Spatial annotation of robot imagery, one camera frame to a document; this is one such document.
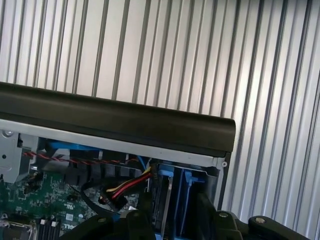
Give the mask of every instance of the yellow wire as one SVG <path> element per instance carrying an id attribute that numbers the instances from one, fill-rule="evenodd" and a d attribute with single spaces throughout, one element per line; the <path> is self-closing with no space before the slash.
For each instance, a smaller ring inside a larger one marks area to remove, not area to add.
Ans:
<path id="1" fill-rule="evenodd" d="M 150 172 L 150 170 L 151 170 L 151 167 L 148 167 L 148 168 L 142 173 L 142 175 L 143 175 L 143 174 L 146 174 L 147 172 Z M 130 180 L 128 180 L 128 181 L 125 181 L 124 183 L 120 184 L 120 185 L 117 186 L 117 187 L 114 187 L 114 188 L 111 188 L 111 189 L 106 190 L 106 192 L 107 192 L 107 193 L 113 192 L 113 191 L 121 188 L 123 185 L 129 183 L 129 182 L 132 181 L 132 180 L 134 180 L 134 179 L 130 179 Z"/>

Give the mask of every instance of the ribbed aluminum panel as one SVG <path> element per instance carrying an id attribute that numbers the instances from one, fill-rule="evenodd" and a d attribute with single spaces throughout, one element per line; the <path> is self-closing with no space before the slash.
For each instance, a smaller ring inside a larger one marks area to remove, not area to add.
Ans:
<path id="1" fill-rule="evenodd" d="M 319 239 L 319 11 L 319 0 L 0 0 L 0 81 L 233 118 L 223 208 Z"/>

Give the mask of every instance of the cable connector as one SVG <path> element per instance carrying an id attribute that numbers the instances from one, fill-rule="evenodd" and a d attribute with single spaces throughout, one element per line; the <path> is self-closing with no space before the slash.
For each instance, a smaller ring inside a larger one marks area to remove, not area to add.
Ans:
<path id="1" fill-rule="evenodd" d="M 100 204 L 107 204 L 114 212 L 119 212 L 127 203 L 127 199 L 120 195 L 116 199 L 112 199 L 112 193 L 106 192 L 106 189 L 103 189 L 100 193 L 100 198 L 98 202 Z"/>

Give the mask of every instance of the screw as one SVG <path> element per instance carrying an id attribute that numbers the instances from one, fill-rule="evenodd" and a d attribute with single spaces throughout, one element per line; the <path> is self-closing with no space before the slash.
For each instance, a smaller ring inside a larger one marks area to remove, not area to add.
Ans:
<path id="1" fill-rule="evenodd" d="M 228 217 L 228 214 L 227 214 L 226 212 L 220 212 L 220 213 L 219 213 L 219 216 L 220 216 L 221 218 L 227 218 L 227 217 Z"/>
<path id="2" fill-rule="evenodd" d="M 98 219 L 98 223 L 104 223 L 105 221 L 106 221 L 105 218 L 100 218 L 100 219 Z"/>
<path id="3" fill-rule="evenodd" d="M 2 130 L 2 135 L 6 138 L 10 138 L 14 133 L 14 131 Z"/>
<path id="4" fill-rule="evenodd" d="M 261 217 L 257 217 L 255 219 L 255 221 L 258 223 L 258 224 L 265 224 L 266 223 L 266 220 L 264 220 L 263 218 Z"/>

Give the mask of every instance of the metal bracket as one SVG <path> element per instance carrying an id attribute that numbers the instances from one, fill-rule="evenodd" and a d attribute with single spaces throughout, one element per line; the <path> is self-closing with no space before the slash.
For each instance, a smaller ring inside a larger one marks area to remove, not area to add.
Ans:
<path id="1" fill-rule="evenodd" d="M 223 170 L 227 165 L 228 163 L 225 161 L 225 158 L 223 157 L 215 157 L 216 159 L 216 168 L 218 170 Z"/>
<path id="2" fill-rule="evenodd" d="M 36 149 L 38 138 L 24 135 L 25 145 Z M 21 181 L 29 174 L 30 159 L 23 156 L 23 142 L 18 132 L 0 130 L 0 176 L 6 183 Z"/>
<path id="3" fill-rule="evenodd" d="M 42 126 L 30 125 L 15 121 L 0 119 L 0 126 L 5 130 L 15 130 L 21 134 L 40 138 L 54 139 L 68 143 L 74 143 L 94 148 L 107 149 L 116 152 L 127 152 L 153 159 L 168 160 L 187 165 L 200 167 L 215 167 L 213 156 L 166 149 L 155 146 L 142 145 L 132 142 L 119 141 L 109 138 L 79 134 Z"/>

